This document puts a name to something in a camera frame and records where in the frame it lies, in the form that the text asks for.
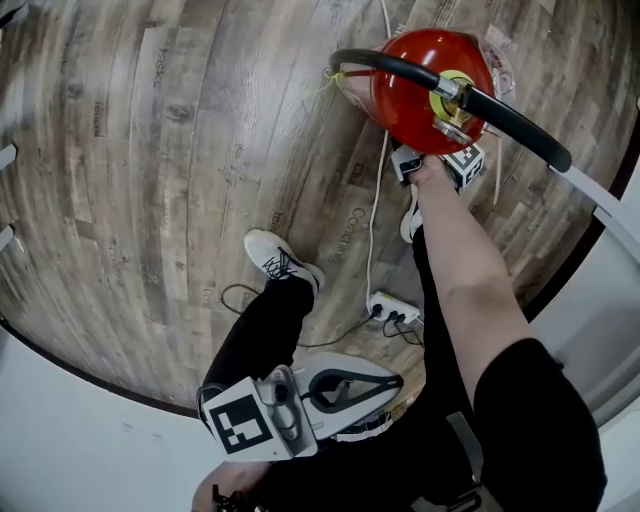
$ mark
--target power strip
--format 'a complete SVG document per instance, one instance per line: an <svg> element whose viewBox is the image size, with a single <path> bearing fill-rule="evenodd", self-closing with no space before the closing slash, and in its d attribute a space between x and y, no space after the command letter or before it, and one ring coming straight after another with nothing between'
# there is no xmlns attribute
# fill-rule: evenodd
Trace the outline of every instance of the power strip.
<svg viewBox="0 0 640 512"><path fill-rule="evenodd" d="M404 324L410 324L416 318L420 317L420 310L418 308L380 291L369 297L369 309L373 309L375 305L380 305L382 307L382 312L375 317L376 320L380 320L381 322L386 321L387 318L389 318L389 315L394 311L398 315L404 315L405 318L402 321Z"/></svg>

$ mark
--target wooden floor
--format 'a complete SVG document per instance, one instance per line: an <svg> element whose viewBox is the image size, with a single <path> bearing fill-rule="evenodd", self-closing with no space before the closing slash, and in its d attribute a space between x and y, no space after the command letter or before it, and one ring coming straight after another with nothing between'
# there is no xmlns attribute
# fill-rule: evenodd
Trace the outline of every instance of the wooden floor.
<svg viewBox="0 0 640 512"><path fill-rule="evenodd" d="M362 318L383 132L334 88L318 89L334 49L383 40L377 0L30 4L0 54L1 134L20 150L0 176L0 224L11 222L21 243L0 254L0 311L11 325L96 376L193 405L236 318L220 291L264 281L242 246L252 227L286 237L327 274L303 342ZM393 31L485 33L511 58L518 108L611 183L640 92L632 0L387 4ZM464 197L525 304L593 205L507 144L492 207L495 142L482 145L487 170ZM387 166L373 285L421 304L398 231L407 202ZM230 300L242 307L251 295ZM407 392L422 382L421 351L383 338L379 325L334 348L402 372Z"/></svg>

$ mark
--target sneaker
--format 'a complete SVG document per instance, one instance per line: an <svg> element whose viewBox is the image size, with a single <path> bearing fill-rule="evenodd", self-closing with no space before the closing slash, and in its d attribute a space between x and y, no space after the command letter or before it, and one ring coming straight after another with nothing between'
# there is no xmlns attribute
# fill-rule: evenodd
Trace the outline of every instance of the sneaker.
<svg viewBox="0 0 640 512"><path fill-rule="evenodd" d="M413 243L413 235L422 226L422 215L418 208L418 187L411 185L411 204L409 210L404 214L400 223L400 236L408 244Z"/></svg>
<svg viewBox="0 0 640 512"><path fill-rule="evenodd" d="M269 279L304 279L311 284L314 297L324 285L324 272L311 263L302 263L289 244L270 231L252 229L244 236L244 248Z"/></svg>

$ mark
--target person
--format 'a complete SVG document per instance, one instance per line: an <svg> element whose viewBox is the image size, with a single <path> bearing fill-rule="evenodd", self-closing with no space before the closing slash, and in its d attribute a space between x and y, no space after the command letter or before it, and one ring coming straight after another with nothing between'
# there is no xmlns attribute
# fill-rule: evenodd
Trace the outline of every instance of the person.
<svg viewBox="0 0 640 512"><path fill-rule="evenodd" d="M421 497L452 505L473 486L469 459L446 419L458 411L480 442L481 481L499 508L598 508L607 480L595 423L535 339L499 250L439 158L426 157L410 179L402 235L413 244L425 296L422 392L372 439L330 442L314 457L275 464L223 463L198 487L194 511L212 510L213 484L272 512L411 510ZM252 230L245 248L269 281L234 325L205 383L231 386L290 365L322 288L322 271L300 262L276 235Z"/></svg>

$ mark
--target fire extinguisher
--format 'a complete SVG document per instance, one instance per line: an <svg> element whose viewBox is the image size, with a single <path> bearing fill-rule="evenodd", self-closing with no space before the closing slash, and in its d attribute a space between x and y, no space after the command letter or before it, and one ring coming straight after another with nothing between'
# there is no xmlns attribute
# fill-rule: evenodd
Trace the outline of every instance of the fire extinguisher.
<svg viewBox="0 0 640 512"><path fill-rule="evenodd" d="M571 167L562 144L496 98L496 80L507 82L503 90L514 85L510 64L471 32L406 32L378 50L338 50L330 69L352 103L416 151L460 151L476 142L488 123L556 171Z"/></svg>

